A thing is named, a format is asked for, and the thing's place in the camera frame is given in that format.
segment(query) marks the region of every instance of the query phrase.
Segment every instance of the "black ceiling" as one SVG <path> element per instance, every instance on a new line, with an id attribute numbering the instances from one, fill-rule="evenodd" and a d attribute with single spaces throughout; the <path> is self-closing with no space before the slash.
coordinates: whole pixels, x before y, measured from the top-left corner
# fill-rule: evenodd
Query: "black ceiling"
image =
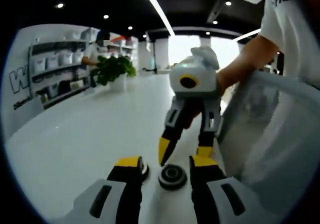
<path id="1" fill-rule="evenodd" d="M 216 1 L 158 0 L 172 27 L 208 27 L 237 33 L 247 33 L 259 28 L 263 16 L 263 1 L 251 4 L 242 0 L 230 0 L 232 5 L 221 8 L 216 18 L 218 24 L 214 25 L 207 21 Z M 65 4 L 61 9 L 55 8 L 59 2 Z M 105 14 L 109 15 L 109 19 L 103 19 Z M 33 7 L 23 26 L 41 23 L 92 26 L 138 37 L 142 37 L 147 30 L 165 27 L 148 0 L 33 0 Z M 203 30 L 194 32 L 205 35 Z"/>

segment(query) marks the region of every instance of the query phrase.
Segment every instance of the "white box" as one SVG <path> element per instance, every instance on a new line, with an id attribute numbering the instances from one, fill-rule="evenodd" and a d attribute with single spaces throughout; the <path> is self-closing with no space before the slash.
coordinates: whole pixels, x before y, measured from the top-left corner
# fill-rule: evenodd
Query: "white box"
<path id="1" fill-rule="evenodd" d="M 46 68 L 55 69 L 59 66 L 59 55 L 55 54 L 46 58 Z"/>

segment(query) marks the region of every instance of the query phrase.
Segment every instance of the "person in background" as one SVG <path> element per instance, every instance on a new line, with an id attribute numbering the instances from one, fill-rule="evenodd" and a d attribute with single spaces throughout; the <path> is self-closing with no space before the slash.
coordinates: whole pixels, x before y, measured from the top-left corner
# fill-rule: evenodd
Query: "person in background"
<path id="1" fill-rule="evenodd" d="M 104 56 L 108 52 L 107 44 L 110 40 L 110 33 L 103 30 L 99 31 L 96 36 L 96 41 L 90 44 L 83 53 L 83 58 L 81 60 L 82 65 L 89 66 L 91 71 L 98 63 L 98 57 Z M 92 87 L 96 87 L 96 81 L 92 75 L 90 75 L 90 84 Z"/>

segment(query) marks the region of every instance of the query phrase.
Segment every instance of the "black wheel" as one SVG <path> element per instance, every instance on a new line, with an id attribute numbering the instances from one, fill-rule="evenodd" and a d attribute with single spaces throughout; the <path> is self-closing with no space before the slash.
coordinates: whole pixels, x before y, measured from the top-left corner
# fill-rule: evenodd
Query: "black wheel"
<path id="1" fill-rule="evenodd" d="M 158 176 L 162 188 L 175 191 L 182 188 L 187 182 L 187 175 L 183 168 L 168 164 L 163 167 Z"/>
<path id="2" fill-rule="evenodd" d="M 150 169 L 149 169 L 148 164 L 147 163 L 143 163 L 142 164 L 142 169 L 141 169 L 142 181 L 143 182 L 148 178 L 149 172 L 150 172 Z"/>

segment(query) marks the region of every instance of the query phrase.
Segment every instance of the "white bag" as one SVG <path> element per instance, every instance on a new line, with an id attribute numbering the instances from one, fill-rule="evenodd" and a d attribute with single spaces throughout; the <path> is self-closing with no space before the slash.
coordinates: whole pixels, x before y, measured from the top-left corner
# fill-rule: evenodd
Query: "white bag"
<path id="1" fill-rule="evenodd" d="M 58 96 L 58 87 L 59 87 L 59 85 L 57 83 L 50 85 L 48 87 L 50 98 L 54 98 L 54 97 Z"/>
<path id="2" fill-rule="evenodd" d="M 47 69 L 55 69 L 59 66 L 59 61 L 58 61 L 58 54 L 49 56 L 48 58 L 46 58 L 46 68 Z"/>
<path id="3" fill-rule="evenodd" d="M 34 73 L 43 72 L 46 69 L 46 58 L 34 58 L 32 60 Z"/>
<path id="4" fill-rule="evenodd" d="M 75 31 L 71 31 L 65 36 L 66 39 L 71 39 L 71 40 L 72 39 L 80 39 L 80 37 L 81 37 L 81 33 L 75 32 Z"/>
<path id="5" fill-rule="evenodd" d="M 83 58 L 84 53 L 83 52 L 76 52 L 73 53 L 72 59 L 73 59 L 73 63 L 81 63 L 81 60 Z"/>
<path id="6" fill-rule="evenodd" d="M 60 65 L 69 65 L 72 64 L 73 53 L 60 53 Z"/>

